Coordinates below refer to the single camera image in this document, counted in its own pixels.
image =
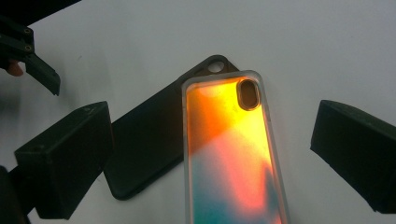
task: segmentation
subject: clear phone case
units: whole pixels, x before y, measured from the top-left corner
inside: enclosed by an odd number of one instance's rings
[[[262,79],[253,71],[182,86],[188,223],[288,223]]]

